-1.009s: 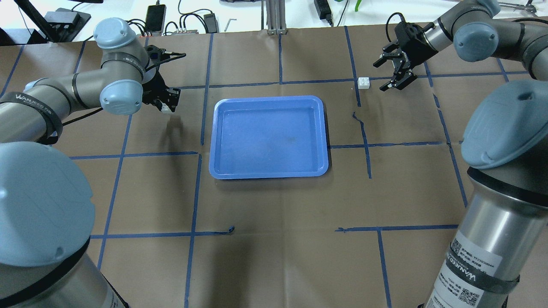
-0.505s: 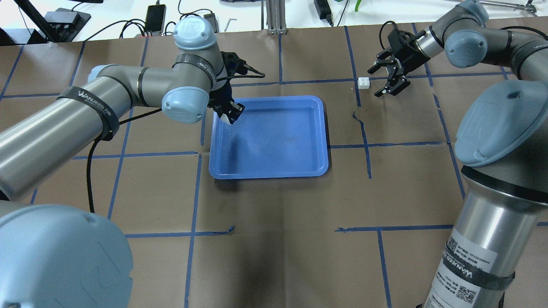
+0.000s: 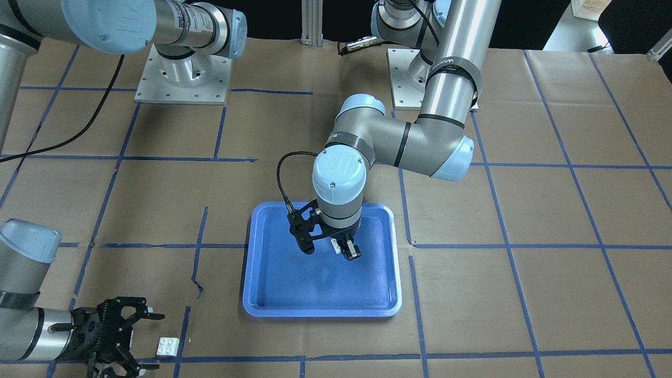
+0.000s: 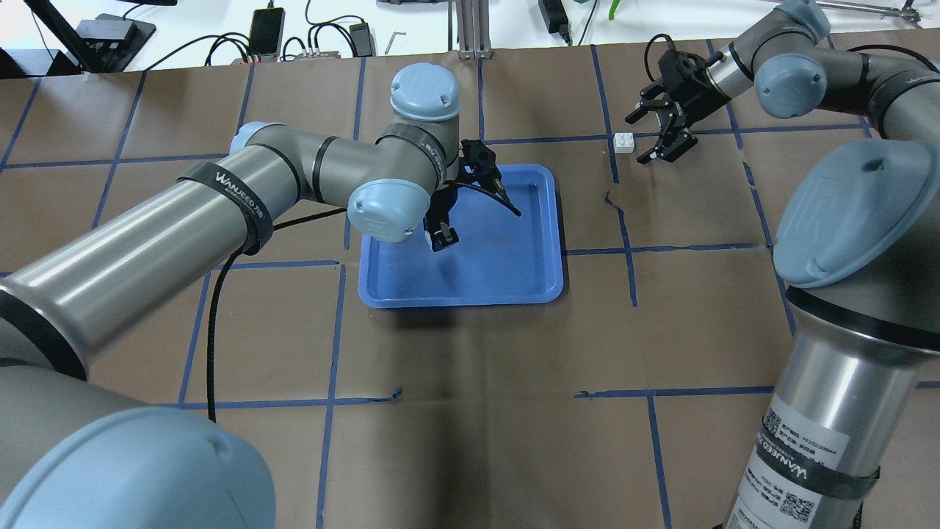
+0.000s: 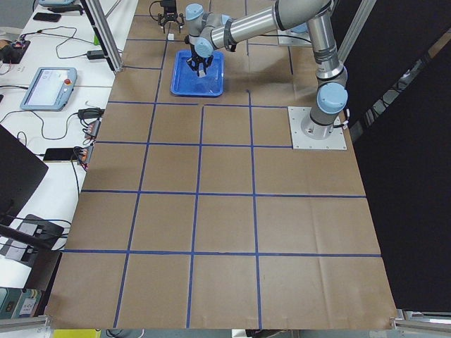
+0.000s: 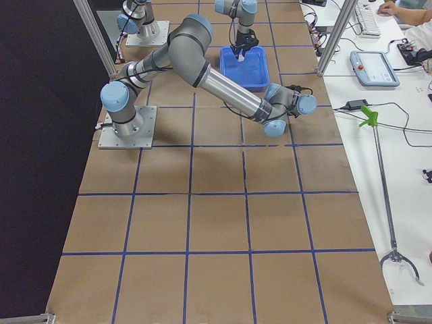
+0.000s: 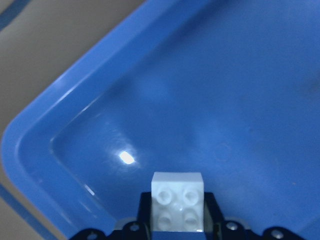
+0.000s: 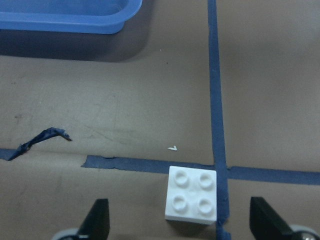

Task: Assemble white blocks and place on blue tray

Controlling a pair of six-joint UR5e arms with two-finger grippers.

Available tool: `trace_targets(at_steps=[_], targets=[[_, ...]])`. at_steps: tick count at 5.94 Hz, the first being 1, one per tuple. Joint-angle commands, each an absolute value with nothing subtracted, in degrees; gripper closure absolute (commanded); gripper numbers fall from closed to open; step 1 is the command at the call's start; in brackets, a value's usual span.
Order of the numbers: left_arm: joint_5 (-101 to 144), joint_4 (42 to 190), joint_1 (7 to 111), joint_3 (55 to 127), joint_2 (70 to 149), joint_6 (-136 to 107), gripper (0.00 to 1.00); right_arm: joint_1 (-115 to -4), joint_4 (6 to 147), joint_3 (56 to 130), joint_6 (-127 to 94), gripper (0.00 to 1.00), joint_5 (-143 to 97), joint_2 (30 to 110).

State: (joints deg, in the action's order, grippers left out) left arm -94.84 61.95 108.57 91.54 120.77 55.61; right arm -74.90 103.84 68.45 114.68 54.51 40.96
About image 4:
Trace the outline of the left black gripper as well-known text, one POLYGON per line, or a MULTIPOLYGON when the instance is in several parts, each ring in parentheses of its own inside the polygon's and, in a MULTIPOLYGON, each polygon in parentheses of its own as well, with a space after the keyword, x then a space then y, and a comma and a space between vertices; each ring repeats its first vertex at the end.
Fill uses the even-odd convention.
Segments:
POLYGON ((508 198, 502 184, 502 174, 496 163, 496 153, 481 140, 461 140, 461 155, 455 167, 456 176, 449 177, 432 194, 426 215, 426 231, 434 238, 432 252, 444 251, 460 242, 459 234, 450 224, 449 212, 456 204, 459 189, 474 190, 521 216, 521 211, 508 198))

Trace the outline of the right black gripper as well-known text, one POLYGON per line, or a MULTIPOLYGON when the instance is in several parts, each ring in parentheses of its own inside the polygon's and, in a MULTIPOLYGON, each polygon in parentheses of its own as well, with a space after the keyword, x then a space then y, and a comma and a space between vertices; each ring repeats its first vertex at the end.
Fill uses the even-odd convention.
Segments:
MULTIPOLYGON (((707 61, 697 54, 667 50, 658 59, 658 67, 661 77, 641 91, 640 101, 625 117, 625 123, 637 124, 641 118, 654 115, 662 125, 673 112, 684 125, 693 125, 731 100, 711 80, 707 61)), ((637 163, 673 163, 696 144, 698 138, 688 128, 668 128, 658 134, 654 147, 639 155, 637 163)))

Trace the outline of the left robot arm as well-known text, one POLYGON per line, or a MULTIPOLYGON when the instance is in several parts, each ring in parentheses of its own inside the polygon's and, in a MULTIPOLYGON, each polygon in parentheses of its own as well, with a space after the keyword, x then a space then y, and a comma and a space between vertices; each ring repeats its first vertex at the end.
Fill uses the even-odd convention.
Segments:
POLYGON ((228 156, 2 281, 4 528, 272 528, 275 486, 249 442, 215 419, 93 386, 91 358, 208 273, 259 253, 299 201, 332 206, 363 234, 424 230, 457 243, 459 189, 514 215, 496 157, 460 140, 449 70, 404 67, 395 117, 372 144, 246 123, 228 156))

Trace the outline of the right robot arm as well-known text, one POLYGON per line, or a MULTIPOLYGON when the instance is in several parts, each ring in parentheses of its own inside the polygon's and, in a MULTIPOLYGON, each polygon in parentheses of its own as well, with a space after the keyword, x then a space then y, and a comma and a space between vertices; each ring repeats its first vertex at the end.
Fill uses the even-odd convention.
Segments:
POLYGON ((708 58, 665 36, 626 117, 660 124, 641 164, 687 153, 692 124, 748 88, 770 116, 842 112, 877 133, 823 157, 779 222, 795 347, 726 528, 859 526, 919 368, 938 356, 938 65, 886 44, 831 49, 830 30, 816 2, 785 1, 708 58))

